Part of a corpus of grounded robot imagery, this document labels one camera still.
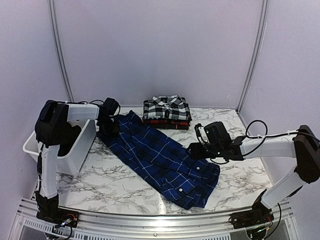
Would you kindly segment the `blue plaid long sleeve shirt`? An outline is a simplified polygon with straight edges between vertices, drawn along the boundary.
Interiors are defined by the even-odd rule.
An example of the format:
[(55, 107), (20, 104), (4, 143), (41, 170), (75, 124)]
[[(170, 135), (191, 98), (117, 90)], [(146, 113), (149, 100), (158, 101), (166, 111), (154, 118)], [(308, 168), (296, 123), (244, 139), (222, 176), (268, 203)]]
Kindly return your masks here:
[(219, 180), (217, 164), (190, 158), (180, 143), (143, 123), (132, 110), (118, 115), (114, 123), (117, 134), (100, 129), (97, 137), (124, 164), (177, 206), (206, 206)]

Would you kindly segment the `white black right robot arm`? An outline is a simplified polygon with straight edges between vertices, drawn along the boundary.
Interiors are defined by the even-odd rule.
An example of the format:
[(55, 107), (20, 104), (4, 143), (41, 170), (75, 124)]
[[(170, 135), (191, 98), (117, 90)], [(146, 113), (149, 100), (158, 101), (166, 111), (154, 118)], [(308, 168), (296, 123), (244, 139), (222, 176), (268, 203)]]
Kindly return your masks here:
[(231, 138), (221, 121), (207, 126), (195, 126), (197, 142), (191, 143), (186, 152), (194, 160), (224, 159), (245, 161), (261, 159), (264, 166), (277, 160), (286, 173), (272, 183), (272, 187), (259, 194), (250, 210), (234, 212), (229, 222), (234, 229), (247, 228), (267, 223), (274, 219), (272, 209), (283, 200), (295, 195), (304, 185), (320, 178), (320, 140), (308, 125), (284, 133), (249, 136), (248, 134)]

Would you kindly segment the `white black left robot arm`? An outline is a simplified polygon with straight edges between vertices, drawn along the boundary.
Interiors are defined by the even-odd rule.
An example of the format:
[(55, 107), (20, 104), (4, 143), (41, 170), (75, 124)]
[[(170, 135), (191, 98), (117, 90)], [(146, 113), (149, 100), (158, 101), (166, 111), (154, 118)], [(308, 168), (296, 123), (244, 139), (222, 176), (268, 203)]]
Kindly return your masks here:
[(37, 159), (38, 188), (35, 192), (37, 218), (60, 224), (68, 217), (75, 222), (76, 211), (59, 208), (56, 185), (58, 153), (62, 146), (73, 146), (81, 130), (72, 126), (72, 121), (93, 121), (99, 129), (114, 133), (114, 117), (121, 109), (113, 98), (106, 98), (102, 104), (91, 102), (69, 102), (48, 100), (40, 111), (34, 131), (39, 144)]

